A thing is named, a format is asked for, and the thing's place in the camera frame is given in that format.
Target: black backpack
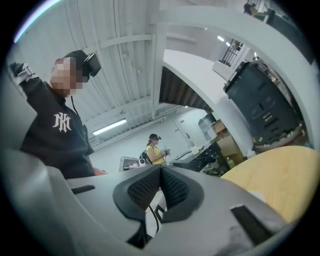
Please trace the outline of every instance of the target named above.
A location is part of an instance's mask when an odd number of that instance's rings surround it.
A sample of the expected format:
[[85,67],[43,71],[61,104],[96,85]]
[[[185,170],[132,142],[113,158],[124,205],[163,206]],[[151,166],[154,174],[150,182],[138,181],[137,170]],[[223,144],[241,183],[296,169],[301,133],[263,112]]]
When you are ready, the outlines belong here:
[[146,163],[147,165],[152,165],[152,162],[151,162],[151,160],[149,159],[149,156],[147,155],[147,150],[143,151],[143,152],[140,154],[139,159],[144,159],[144,160],[145,160],[145,163]]

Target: man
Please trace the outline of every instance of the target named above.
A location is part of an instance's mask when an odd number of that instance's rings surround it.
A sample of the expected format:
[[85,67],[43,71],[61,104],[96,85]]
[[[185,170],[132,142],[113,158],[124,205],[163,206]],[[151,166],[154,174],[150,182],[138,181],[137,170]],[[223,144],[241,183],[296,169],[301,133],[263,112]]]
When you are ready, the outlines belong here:
[[[21,150],[38,157],[46,166],[58,168],[65,179],[106,174],[92,166],[89,155],[94,150],[88,141],[88,131],[78,112],[65,104],[66,98],[81,89],[92,75],[88,62],[92,56],[95,57],[82,50],[70,52],[55,61],[49,81],[29,72],[28,78],[19,83],[27,102],[37,112]],[[94,76],[100,69],[97,58],[96,62]],[[30,71],[26,64],[13,63],[10,67],[16,77]]]

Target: man's hand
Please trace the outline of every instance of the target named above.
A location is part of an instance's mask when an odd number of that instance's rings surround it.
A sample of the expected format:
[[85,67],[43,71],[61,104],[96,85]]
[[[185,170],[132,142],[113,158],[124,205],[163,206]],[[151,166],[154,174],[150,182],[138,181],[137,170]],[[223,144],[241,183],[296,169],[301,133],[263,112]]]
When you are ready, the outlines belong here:
[[103,170],[100,170],[98,168],[93,167],[93,172],[95,176],[100,176],[100,175],[106,175],[108,174],[107,172],[104,172]]

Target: round wooden table top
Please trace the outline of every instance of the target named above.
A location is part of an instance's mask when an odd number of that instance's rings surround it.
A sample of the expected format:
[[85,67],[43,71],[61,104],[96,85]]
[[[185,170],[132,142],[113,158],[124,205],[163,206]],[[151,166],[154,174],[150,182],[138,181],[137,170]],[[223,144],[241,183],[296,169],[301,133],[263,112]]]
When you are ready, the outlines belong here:
[[232,168],[222,179],[259,192],[288,223],[307,209],[320,180],[320,153],[284,146],[258,154]]

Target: fluorescent light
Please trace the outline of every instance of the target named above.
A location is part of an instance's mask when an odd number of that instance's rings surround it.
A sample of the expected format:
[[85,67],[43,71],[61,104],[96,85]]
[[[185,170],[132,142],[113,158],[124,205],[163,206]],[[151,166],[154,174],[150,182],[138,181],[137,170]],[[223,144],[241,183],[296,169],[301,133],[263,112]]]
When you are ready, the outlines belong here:
[[122,120],[120,120],[120,121],[118,121],[118,122],[115,122],[115,123],[113,123],[113,124],[108,125],[107,127],[104,127],[104,128],[102,128],[102,129],[100,129],[100,130],[95,131],[95,132],[93,133],[93,135],[101,134],[101,133],[103,133],[103,132],[105,132],[105,131],[108,131],[108,130],[110,130],[110,129],[112,129],[112,128],[115,128],[115,127],[117,127],[117,126],[123,125],[123,124],[125,124],[126,122],[127,122],[127,119],[122,119]]
[[14,42],[16,43],[21,35],[27,30],[27,28],[46,10],[48,10],[51,6],[58,3],[61,0],[48,0],[44,2],[38,9],[35,10],[35,12],[26,20],[26,22],[22,25],[22,27],[19,29],[18,33],[14,37]]
[[220,41],[222,41],[222,42],[225,41],[225,40],[224,40],[221,36],[219,36],[219,35],[218,35],[218,39],[219,39]]

